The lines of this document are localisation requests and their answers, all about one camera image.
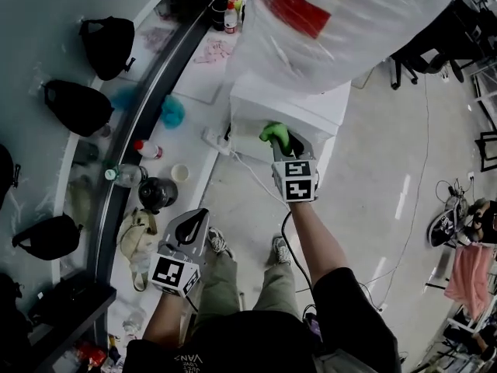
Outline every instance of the gray floor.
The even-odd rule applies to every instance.
[[[438,180],[453,182],[458,177],[467,187],[467,174],[474,171],[474,197],[495,199],[497,181],[494,172],[479,172],[474,139],[480,131],[491,129],[478,105],[471,104],[468,81],[461,85],[452,74],[448,83],[436,75],[427,75],[426,80],[422,75],[418,85],[405,76],[403,81],[398,91],[392,90],[388,67],[381,64],[364,89],[352,88],[314,206],[346,251],[358,281],[366,283],[394,269],[405,248],[386,299],[392,273],[369,283],[368,288],[376,305],[386,305],[384,320],[397,336],[399,350],[408,352],[404,365],[408,370],[420,360],[452,305],[442,291],[424,285],[434,273],[443,279],[444,269],[448,275],[451,268],[448,264],[436,272],[443,250],[431,249],[426,242],[427,226],[443,210],[435,185]],[[420,184],[426,158],[427,103],[429,147]],[[277,193],[269,166],[242,158]],[[447,187],[440,184],[439,195],[446,198],[447,194]],[[471,191],[467,198],[472,201]],[[228,157],[219,158],[203,205],[211,210],[212,225],[224,232],[236,253],[238,287],[250,309],[260,292],[270,240],[280,230],[286,210],[243,165]],[[287,233],[304,263],[291,223]],[[296,267],[294,273],[297,290],[305,289]],[[298,293],[297,301],[301,309],[311,304],[310,291]]]

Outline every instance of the sneaker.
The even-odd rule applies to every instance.
[[[292,264],[290,250],[283,236],[275,236],[273,238],[273,250],[276,254],[276,263]]]
[[[224,240],[223,232],[221,232],[219,229],[215,227],[209,227],[207,240],[210,243],[210,248],[217,255],[226,252],[233,260],[235,259],[235,255]]]

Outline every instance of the pink towel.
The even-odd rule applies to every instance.
[[[457,247],[450,281],[444,294],[464,305],[472,319],[477,319],[490,302],[487,273],[492,249],[471,244]]]

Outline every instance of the black kettle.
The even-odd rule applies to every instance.
[[[171,206],[178,198],[178,187],[172,180],[150,177],[138,189],[140,202],[145,209],[158,214],[159,209]]]

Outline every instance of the white cup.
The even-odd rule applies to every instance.
[[[174,165],[171,169],[171,177],[177,183],[184,183],[189,177],[189,170],[183,164]]]

